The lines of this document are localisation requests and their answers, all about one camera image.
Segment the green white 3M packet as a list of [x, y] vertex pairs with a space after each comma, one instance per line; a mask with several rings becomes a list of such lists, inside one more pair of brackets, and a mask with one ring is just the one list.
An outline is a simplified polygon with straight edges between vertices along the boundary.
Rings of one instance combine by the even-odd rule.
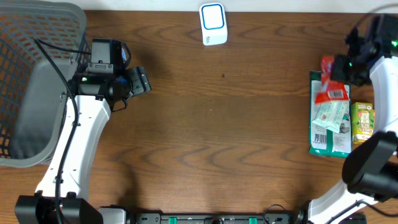
[[317, 156], [346, 158], [353, 150], [350, 108], [347, 107], [340, 125], [339, 133], [313, 124], [320, 105], [315, 97], [321, 88], [321, 72], [310, 71], [310, 112], [308, 125], [309, 153]]

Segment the white teal wipes packet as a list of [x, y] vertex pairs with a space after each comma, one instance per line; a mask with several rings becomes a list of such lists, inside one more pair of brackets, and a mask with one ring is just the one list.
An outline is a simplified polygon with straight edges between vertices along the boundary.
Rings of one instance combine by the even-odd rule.
[[348, 133], [351, 127], [349, 123], [349, 102], [329, 101], [322, 103], [312, 123], [334, 133]]

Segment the red snack packet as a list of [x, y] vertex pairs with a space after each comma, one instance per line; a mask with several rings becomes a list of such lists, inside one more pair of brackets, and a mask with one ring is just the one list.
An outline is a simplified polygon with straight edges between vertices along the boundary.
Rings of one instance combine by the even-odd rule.
[[349, 96], [345, 90], [345, 85], [341, 82], [331, 79], [332, 65], [335, 58], [330, 55], [324, 55], [321, 59], [321, 90], [317, 93], [315, 104], [321, 104], [331, 101], [348, 101]]

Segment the green snack box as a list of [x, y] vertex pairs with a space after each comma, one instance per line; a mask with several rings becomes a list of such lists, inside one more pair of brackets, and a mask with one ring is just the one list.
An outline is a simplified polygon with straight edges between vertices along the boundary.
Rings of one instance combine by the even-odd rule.
[[368, 140], [374, 131], [374, 110], [371, 103], [356, 102], [351, 105], [353, 144]]

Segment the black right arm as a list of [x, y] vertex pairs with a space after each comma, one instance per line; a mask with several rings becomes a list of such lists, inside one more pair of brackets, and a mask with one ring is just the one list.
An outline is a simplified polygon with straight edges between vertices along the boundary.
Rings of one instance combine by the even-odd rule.
[[342, 157], [340, 181], [308, 201], [295, 223], [365, 223], [363, 207], [397, 198], [397, 18], [353, 28], [346, 54], [325, 55], [310, 74], [310, 152]]

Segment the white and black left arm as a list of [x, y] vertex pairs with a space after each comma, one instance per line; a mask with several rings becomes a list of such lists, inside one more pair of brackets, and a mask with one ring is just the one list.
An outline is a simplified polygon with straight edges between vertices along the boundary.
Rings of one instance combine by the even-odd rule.
[[93, 39], [90, 61], [66, 80], [47, 52], [43, 55], [66, 88], [64, 120], [55, 153], [33, 195], [21, 195], [14, 213], [19, 223], [135, 223], [117, 205], [88, 203], [91, 168], [101, 133], [115, 103], [151, 91], [144, 67], [130, 67], [126, 43]]

